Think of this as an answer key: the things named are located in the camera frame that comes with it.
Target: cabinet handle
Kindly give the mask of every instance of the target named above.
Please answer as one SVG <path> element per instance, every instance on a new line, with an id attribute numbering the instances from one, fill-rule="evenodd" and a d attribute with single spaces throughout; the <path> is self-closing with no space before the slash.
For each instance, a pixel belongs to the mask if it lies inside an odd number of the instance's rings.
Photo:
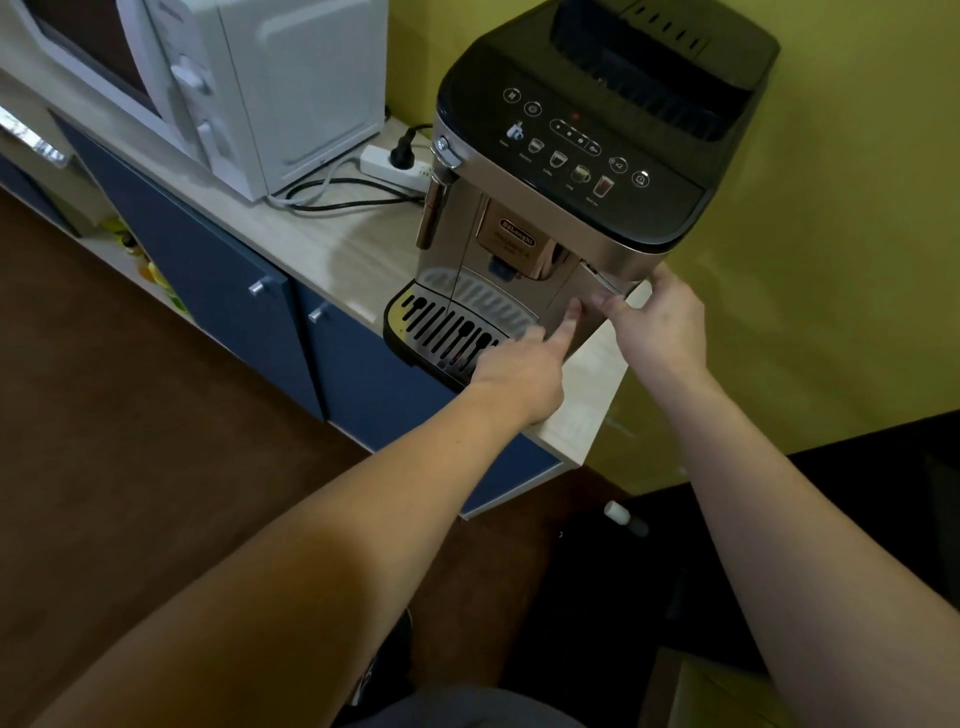
<path id="1" fill-rule="evenodd" d="M 270 276 L 266 276 L 265 278 L 262 278 L 262 279 L 258 280 L 256 283 L 254 283 L 254 284 L 253 284 L 250 288 L 248 288 L 247 290 L 250 291 L 250 295 L 251 295 L 251 296 L 253 296 L 254 298 L 256 298 L 256 297 L 259 296 L 261 293 L 263 293 L 265 290 L 267 290 L 267 286 L 270 285 L 272 282 L 273 282 L 273 281 L 270 279 Z"/>
<path id="2" fill-rule="evenodd" d="M 329 304 L 329 303 L 321 303 L 321 304 L 317 307 L 317 310 L 316 310 L 316 311 L 314 311 L 314 312 L 311 313 L 309 316 L 307 316 L 307 318 L 310 319 L 310 323 L 311 323 L 311 324 L 316 324 L 318 321 L 320 321 L 320 320 L 324 317 L 324 314 L 326 313 L 326 310 L 327 310 L 328 308 L 330 308 L 330 304 Z"/>

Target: drip tray grille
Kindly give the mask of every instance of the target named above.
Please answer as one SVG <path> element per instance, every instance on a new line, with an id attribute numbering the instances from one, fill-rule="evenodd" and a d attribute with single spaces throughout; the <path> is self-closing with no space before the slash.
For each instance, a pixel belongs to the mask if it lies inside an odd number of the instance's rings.
<path id="1" fill-rule="evenodd" d="M 470 382 L 484 350 L 508 337 L 467 308 L 411 283 L 387 309 L 388 343 L 414 352 L 461 387 Z"/>

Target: wooden countertop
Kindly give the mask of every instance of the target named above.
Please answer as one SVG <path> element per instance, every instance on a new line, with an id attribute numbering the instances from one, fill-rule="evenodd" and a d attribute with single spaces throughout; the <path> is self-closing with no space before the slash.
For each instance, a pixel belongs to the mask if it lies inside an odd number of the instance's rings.
<path id="1" fill-rule="evenodd" d="M 305 217 L 266 203 L 252 204 L 47 58 L 7 3 L 0 3 L 0 69 L 132 166 L 382 335 L 387 303 L 417 272 L 418 207 L 393 205 Z M 390 149 L 405 130 L 392 120 L 372 143 Z M 423 137 L 416 151 L 419 158 L 430 159 Z M 369 196 L 363 187 L 337 185 L 324 196 L 324 203 Z M 631 303 L 640 305 L 649 294 L 644 284 Z M 564 406 L 528 436 L 563 460 L 582 465 L 626 370 L 612 327 L 604 324 L 564 365 Z"/>

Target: cabinet door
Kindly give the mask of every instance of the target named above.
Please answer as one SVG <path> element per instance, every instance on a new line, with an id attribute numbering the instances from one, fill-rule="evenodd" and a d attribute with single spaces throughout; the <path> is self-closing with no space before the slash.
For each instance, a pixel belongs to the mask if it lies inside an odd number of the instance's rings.
<path id="1" fill-rule="evenodd" d="M 321 417 L 290 280 L 85 134 L 60 124 L 197 324 Z"/>
<path id="2" fill-rule="evenodd" d="M 20 198 L 20 202 L 32 207 L 35 212 L 43 215 L 54 225 L 76 234 L 73 226 L 63 219 L 57 206 L 50 201 L 47 193 L 34 178 L 2 155 L 0 155 L 0 185 L 6 187 L 14 197 Z"/>
<path id="3" fill-rule="evenodd" d="M 329 420 L 377 451 L 422 425 L 454 397 L 426 372 L 407 366 L 383 339 L 298 284 Z M 493 463 L 464 506 L 482 508 L 558 464 L 523 435 Z"/>

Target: white microwave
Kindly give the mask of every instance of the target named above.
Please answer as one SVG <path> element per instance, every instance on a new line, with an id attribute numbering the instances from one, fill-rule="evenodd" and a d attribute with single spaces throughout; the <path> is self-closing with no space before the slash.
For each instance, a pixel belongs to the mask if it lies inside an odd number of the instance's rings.
<path id="1" fill-rule="evenodd" d="M 388 0 L 12 0 L 44 52 L 248 200 L 379 133 Z"/>

